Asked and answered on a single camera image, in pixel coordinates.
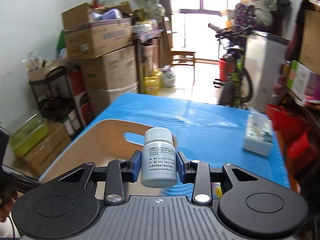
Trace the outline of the beige plastic storage bin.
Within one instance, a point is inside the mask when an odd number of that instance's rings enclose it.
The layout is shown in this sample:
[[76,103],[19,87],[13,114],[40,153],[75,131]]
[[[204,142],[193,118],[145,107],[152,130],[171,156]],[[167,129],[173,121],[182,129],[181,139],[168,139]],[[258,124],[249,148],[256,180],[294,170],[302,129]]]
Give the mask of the beige plastic storage bin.
[[151,127],[135,122],[107,119],[81,133],[44,171],[40,181],[46,183],[85,163],[106,166],[114,159],[129,159],[144,143],[125,139],[125,133],[144,135]]

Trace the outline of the blue silicone table mat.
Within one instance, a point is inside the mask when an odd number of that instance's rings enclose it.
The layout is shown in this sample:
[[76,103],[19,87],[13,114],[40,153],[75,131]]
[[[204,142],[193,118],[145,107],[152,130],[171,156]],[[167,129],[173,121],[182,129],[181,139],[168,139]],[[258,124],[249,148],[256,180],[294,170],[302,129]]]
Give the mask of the blue silicone table mat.
[[[167,128],[172,132],[176,150],[182,151],[188,160],[204,161],[218,168],[231,163],[284,187],[290,185],[276,140],[268,157],[242,148],[248,119],[246,110],[127,93],[103,110],[85,130],[107,119]],[[125,133],[125,139],[144,143],[144,135]]]

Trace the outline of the floor cardboard box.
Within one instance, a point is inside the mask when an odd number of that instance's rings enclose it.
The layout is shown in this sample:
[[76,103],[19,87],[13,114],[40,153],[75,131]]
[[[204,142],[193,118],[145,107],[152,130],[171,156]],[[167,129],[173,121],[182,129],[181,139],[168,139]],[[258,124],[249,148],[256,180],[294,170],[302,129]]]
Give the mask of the floor cardboard box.
[[23,157],[24,162],[39,177],[71,143],[64,124],[48,121],[48,135]]

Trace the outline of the yellow oil jug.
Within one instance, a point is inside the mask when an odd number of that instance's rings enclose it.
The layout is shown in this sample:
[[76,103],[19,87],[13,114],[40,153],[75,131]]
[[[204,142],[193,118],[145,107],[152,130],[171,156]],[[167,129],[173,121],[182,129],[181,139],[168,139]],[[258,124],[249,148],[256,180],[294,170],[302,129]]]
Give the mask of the yellow oil jug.
[[156,76],[144,77],[144,93],[148,95],[155,95],[155,96],[159,94],[158,77]]

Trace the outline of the tissue pack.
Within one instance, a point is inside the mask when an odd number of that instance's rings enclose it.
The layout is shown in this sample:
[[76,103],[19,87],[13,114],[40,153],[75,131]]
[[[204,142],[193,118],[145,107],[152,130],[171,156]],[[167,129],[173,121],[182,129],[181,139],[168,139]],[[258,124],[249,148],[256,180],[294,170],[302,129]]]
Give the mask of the tissue pack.
[[263,113],[249,107],[249,115],[242,148],[268,157],[273,147],[272,121]]

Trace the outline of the white plastic bag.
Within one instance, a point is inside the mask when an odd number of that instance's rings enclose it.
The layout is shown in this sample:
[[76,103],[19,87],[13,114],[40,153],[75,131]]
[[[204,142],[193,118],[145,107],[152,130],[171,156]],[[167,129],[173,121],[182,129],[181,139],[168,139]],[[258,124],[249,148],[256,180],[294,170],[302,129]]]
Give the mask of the white plastic bag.
[[170,88],[175,86],[176,75],[171,70],[171,66],[167,65],[161,68],[162,72],[162,87]]

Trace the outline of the green white carton box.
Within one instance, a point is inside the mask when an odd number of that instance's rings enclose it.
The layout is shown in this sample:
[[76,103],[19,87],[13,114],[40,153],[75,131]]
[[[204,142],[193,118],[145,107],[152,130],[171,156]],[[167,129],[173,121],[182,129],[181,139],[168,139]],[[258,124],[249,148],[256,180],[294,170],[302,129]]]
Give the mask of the green white carton box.
[[298,61],[291,62],[286,86],[300,100],[306,96],[319,98],[319,74]]

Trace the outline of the black metal shelf rack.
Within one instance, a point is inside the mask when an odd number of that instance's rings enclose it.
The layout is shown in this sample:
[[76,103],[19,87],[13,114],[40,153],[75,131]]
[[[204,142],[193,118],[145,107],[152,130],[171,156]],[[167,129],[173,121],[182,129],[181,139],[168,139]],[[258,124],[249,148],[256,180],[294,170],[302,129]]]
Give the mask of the black metal shelf rack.
[[70,68],[58,66],[38,80],[29,78],[28,84],[42,116],[64,124],[69,137],[74,140],[83,131],[84,124],[76,105],[70,74]]

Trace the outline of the green black bicycle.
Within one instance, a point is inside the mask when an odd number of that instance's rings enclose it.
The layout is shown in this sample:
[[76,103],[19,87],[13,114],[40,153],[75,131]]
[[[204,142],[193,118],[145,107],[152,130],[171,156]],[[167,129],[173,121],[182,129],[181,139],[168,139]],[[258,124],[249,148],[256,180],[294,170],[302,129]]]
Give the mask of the green black bicycle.
[[221,88],[218,104],[221,106],[243,108],[253,96],[253,82],[245,68],[245,53],[247,38],[251,35],[253,27],[233,25],[221,29],[211,23],[208,28],[216,32],[215,37],[226,50],[222,56],[225,80],[215,79],[213,84]]

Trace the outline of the red bucket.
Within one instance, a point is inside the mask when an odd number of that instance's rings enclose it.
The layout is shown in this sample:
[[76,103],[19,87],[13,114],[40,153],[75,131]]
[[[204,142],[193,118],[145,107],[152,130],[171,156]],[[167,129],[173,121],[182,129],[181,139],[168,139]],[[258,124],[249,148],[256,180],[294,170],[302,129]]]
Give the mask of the red bucket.
[[219,70],[220,70],[220,80],[222,82],[226,81],[226,65],[227,65],[227,61],[219,58],[218,59],[218,63],[219,63]]

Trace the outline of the large stacked cardboard box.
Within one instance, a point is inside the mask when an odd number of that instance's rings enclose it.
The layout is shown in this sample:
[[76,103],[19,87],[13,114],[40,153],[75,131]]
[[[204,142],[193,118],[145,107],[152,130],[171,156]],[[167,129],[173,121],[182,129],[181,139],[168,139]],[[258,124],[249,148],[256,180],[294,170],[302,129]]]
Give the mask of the large stacked cardboard box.
[[79,61],[94,116],[99,115],[116,98],[138,93],[135,47]]

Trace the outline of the wooden chair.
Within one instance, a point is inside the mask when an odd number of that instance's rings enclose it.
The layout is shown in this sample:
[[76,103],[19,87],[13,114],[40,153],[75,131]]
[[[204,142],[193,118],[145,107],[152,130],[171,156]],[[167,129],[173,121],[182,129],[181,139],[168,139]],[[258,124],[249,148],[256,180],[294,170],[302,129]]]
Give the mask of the wooden chair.
[[165,35],[169,46],[169,63],[171,66],[192,66],[193,67],[193,83],[195,83],[195,52],[187,50],[185,48],[174,48],[173,45],[173,34],[170,20],[167,16],[163,17]]

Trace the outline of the top cardboard box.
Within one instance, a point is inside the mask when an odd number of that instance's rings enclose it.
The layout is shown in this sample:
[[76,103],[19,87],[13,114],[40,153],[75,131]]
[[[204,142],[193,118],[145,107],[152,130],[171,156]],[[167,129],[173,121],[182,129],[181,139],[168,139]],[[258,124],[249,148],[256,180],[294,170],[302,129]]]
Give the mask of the top cardboard box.
[[68,57],[95,59],[132,44],[132,14],[128,1],[93,8],[82,3],[61,14]]

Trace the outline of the green plastic container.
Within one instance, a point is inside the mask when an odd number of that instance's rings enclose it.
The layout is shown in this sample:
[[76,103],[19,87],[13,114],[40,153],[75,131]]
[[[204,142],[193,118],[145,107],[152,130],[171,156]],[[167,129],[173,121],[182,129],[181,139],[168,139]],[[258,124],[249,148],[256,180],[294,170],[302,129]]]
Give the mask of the green plastic container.
[[16,156],[24,157],[48,133],[47,120],[38,111],[29,111],[8,127],[10,133],[9,146]]

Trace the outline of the red paper bag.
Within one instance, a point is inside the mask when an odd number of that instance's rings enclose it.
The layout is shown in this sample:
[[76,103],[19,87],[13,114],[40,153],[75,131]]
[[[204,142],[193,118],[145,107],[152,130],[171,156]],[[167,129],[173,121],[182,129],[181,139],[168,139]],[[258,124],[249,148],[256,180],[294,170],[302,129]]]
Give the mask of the red paper bag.
[[283,106],[268,104],[266,114],[272,121],[273,129],[282,134],[287,143],[300,137],[307,129],[304,120]]

